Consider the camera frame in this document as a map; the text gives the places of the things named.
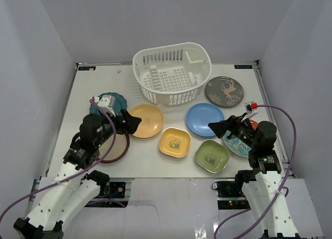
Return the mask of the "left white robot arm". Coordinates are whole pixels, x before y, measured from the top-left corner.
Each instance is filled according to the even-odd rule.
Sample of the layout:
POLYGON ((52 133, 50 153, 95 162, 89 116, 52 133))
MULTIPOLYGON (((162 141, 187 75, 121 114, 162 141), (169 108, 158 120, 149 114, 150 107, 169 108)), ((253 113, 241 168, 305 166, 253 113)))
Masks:
POLYGON ((114 117, 108 113, 86 115, 54 182, 44 188, 44 197, 27 216, 16 220, 14 229, 24 238, 62 238, 67 223, 90 200, 109 193, 110 177, 93 169, 99 148, 117 134, 134 134, 141 121, 126 109, 114 117))

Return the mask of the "teal scalloped plate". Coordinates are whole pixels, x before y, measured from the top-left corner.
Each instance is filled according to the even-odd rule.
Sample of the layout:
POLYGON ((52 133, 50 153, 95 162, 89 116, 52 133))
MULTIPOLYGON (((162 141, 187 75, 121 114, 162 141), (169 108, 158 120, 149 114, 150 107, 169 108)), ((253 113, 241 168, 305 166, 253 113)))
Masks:
MULTIPOLYGON (((94 97, 102 97, 103 95, 111 95, 111 96, 115 97, 115 103, 114 103, 113 110, 114 110, 116 116, 121 115, 121 109, 127 109, 127 107, 128 107, 127 100, 122 95, 120 95, 116 92, 106 92, 99 96, 94 96, 94 97)), ((102 115, 103 113, 101 111, 99 111, 95 105, 91 104, 90 108, 89 108, 89 114, 102 115)))

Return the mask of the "beige plate brown rim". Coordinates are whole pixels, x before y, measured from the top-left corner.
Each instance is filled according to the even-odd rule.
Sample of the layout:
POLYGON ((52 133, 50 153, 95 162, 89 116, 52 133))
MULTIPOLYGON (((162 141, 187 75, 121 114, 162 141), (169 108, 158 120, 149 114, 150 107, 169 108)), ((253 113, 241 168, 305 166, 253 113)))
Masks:
MULTIPOLYGON (((100 156, 103 157, 109 147, 113 142, 113 135, 99 148, 100 156)), ((128 133, 126 134, 116 134, 115 143, 107 154, 107 156, 102 160, 102 163, 113 163, 121 159, 128 151, 130 145, 130 136, 128 133)))

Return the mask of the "red teal flower plate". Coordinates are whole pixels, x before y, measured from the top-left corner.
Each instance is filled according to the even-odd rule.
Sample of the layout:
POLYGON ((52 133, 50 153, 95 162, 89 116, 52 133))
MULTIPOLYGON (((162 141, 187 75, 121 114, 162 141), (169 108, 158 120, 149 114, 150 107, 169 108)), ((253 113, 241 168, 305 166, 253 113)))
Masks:
POLYGON ((240 157, 248 158, 248 153, 252 150, 251 147, 246 145, 244 142, 242 142, 237 137, 228 139, 227 136, 229 136, 229 135, 230 135, 230 131, 227 131, 223 136, 223 140, 224 140, 226 146, 228 147, 228 149, 240 157))

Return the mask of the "square green panda plate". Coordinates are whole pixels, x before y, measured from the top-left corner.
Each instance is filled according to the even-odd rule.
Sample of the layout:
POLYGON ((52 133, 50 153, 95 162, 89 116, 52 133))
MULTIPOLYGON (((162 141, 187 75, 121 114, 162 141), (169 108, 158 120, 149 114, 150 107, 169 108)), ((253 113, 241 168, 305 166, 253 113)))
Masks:
POLYGON ((195 161, 210 173, 217 174, 224 170, 230 159, 228 149, 214 140, 205 140, 195 152, 195 161))

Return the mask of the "round blue plate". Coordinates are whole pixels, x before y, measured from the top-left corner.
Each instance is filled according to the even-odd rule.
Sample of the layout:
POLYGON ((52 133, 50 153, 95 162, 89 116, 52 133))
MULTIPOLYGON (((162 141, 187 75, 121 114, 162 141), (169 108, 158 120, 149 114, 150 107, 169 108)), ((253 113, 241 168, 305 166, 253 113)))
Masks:
POLYGON ((223 120, 223 112, 217 106, 210 103, 199 103, 193 105, 186 114, 187 126, 196 135, 202 137, 215 136, 208 124, 223 120))

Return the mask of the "round yellow plate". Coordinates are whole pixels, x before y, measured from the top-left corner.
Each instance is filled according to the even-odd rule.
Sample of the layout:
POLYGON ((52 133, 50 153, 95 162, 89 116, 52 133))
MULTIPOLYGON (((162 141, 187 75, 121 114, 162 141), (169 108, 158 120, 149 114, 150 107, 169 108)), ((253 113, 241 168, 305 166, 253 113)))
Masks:
POLYGON ((163 128, 164 116, 157 106, 142 104, 131 109, 129 114, 142 120, 133 134, 137 138, 153 137, 163 128))

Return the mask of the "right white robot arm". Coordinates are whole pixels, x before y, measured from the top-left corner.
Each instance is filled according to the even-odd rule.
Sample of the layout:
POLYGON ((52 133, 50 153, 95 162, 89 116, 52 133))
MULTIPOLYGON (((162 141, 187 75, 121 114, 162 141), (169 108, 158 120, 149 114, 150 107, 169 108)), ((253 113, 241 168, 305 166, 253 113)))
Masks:
POLYGON ((248 153, 251 170, 238 171, 234 190, 237 195, 246 197, 256 221, 238 238, 256 227, 262 231, 261 238, 300 238, 282 192, 286 177, 282 176, 279 158, 274 151, 276 126, 261 121, 254 129, 243 116, 231 116, 208 126, 218 138, 229 132, 228 138, 238 138, 251 148, 248 153))

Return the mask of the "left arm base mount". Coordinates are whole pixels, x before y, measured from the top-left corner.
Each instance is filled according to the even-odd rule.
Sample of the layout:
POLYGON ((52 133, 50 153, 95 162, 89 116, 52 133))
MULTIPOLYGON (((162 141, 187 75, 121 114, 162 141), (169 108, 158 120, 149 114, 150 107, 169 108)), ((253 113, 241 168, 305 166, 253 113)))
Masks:
POLYGON ((109 182, 100 193, 88 202, 86 207, 126 208, 126 183, 109 182))

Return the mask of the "square yellow panda plate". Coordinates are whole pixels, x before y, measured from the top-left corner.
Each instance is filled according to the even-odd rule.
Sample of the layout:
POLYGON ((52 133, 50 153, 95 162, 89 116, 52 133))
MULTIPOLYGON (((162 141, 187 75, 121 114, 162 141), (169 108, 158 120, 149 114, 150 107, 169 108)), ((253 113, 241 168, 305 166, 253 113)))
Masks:
POLYGON ((159 150, 174 158, 185 157, 190 148, 190 134, 178 128, 167 128, 162 132, 159 142, 159 150))

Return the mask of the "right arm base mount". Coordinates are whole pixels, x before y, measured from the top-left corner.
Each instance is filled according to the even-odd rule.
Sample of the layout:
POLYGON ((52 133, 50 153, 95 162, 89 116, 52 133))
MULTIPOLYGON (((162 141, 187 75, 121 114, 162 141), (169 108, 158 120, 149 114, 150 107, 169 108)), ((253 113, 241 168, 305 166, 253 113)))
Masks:
POLYGON ((215 181, 211 188, 216 191, 219 210, 243 210, 249 209, 248 200, 238 190, 235 181, 215 181))

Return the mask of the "grey deer plate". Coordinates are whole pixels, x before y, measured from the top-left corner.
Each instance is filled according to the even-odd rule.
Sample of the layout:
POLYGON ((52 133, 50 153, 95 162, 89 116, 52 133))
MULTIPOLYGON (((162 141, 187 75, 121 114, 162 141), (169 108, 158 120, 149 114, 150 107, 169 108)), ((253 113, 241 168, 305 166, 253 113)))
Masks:
POLYGON ((232 108, 240 104, 244 98, 244 89, 233 78, 226 76, 214 77, 205 87, 208 99, 223 108, 232 108))

